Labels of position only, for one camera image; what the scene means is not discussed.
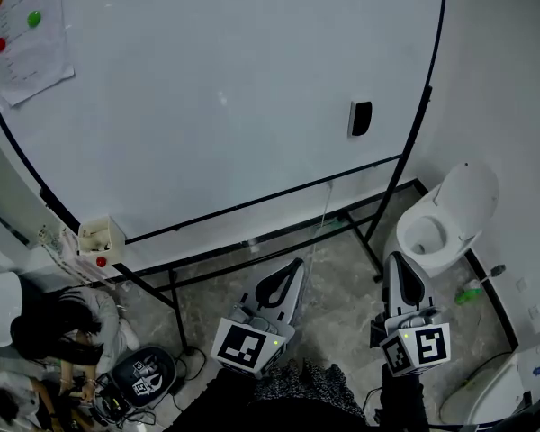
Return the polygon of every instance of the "paper sheet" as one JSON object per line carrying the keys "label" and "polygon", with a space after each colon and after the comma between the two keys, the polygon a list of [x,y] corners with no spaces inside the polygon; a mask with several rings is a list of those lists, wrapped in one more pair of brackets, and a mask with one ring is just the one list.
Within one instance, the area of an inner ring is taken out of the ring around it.
{"label": "paper sheet", "polygon": [[[31,28],[28,15],[40,12]],[[68,56],[62,0],[3,0],[0,5],[0,95],[16,105],[74,75]]]}

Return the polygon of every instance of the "red dot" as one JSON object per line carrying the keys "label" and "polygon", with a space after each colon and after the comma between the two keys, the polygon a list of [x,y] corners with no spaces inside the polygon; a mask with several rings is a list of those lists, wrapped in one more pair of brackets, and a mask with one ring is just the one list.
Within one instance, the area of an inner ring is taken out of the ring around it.
{"label": "red dot", "polygon": [[0,53],[4,51],[4,48],[6,48],[6,40],[0,37]]}

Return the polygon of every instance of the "shoe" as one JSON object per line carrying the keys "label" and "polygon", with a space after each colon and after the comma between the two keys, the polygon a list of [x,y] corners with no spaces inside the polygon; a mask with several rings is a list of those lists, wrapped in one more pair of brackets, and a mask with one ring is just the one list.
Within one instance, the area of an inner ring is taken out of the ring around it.
{"label": "shoe", "polygon": [[134,330],[126,319],[120,319],[120,331],[126,339],[126,346],[128,346],[129,350],[140,349],[140,341],[138,340],[138,336],[136,336],[136,333],[134,333]]}

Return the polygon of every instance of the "wall outlet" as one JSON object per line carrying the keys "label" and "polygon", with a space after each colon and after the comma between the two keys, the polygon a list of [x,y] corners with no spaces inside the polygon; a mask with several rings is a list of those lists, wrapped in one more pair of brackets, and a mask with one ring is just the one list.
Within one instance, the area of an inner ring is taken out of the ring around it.
{"label": "wall outlet", "polygon": [[530,319],[536,320],[540,317],[540,306],[537,304],[536,306],[531,307],[528,309],[528,313],[530,314]]}
{"label": "wall outlet", "polygon": [[529,286],[530,286],[530,282],[525,277],[522,277],[520,280],[516,282],[516,287],[518,288],[518,291],[521,293],[527,290]]}

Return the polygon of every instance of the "marble floor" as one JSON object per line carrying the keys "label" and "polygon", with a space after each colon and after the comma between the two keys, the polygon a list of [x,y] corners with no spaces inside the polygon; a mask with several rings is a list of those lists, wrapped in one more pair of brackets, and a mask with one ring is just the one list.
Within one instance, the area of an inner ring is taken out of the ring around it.
{"label": "marble floor", "polygon": [[[384,242],[393,224],[419,197],[414,187],[404,189],[392,197],[371,240],[371,247],[378,257],[382,256]],[[362,219],[373,214],[377,204],[367,205],[351,214],[356,220]],[[320,234],[342,225],[344,221],[328,222]],[[365,224],[361,230],[365,232],[367,228],[368,224]],[[178,280],[311,239],[317,229],[318,226],[301,229],[253,247],[189,265],[177,271]],[[302,257],[308,265],[312,250],[312,247],[306,247],[289,257]],[[241,286],[255,267],[179,289],[178,298],[190,345],[199,347],[207,355],[210,353],[220,317],[227,315],[231,304],[239,299]],[[288,358],[301,361],[308,357],[323,365],[339,365],[360,405],[371,389],[382,385],[382,350],[369,347],[370,320],[383,310],[381,286],[373,280],[376,274],[353,231],[316,244],[311,275],[296,320],[297,333],[287,356],[281,359],[285,363]],[[457,289],[472,278],[472,269],[465,259],[461,259],[431,280],[438,296],[437,305],[443,309],[451,323],[452,335],[452,361],[421,375],[431,423],[440,422],[440,405],[461,385],[465,376],[491,356],[510,350],[496,312],[485,294],[463,306],[454,304]],[[168,283],[166,273],[147,276],[145,279],[155,286]],[[114,297],[121,305],[122,315],[129,320],[142,343],[158,344],[175,356],[180,354],[181,343],[172,309],[128,282],[117,287]],[[195,373],[202,360],[200,355],[196,355],[187,361],[190,371]],[[176,405],[182,409],[188,406],[217,371],[216,363],[208,360],[200,375],[176,395]],[[372,397],[366,409],[369,422],[373,421],[374,408],[380,408],[378,393]],[[166,428],[179,414],[169,395],[158,405],[156,413],[157,424],[153,427],[138,425],[137,432]]]}

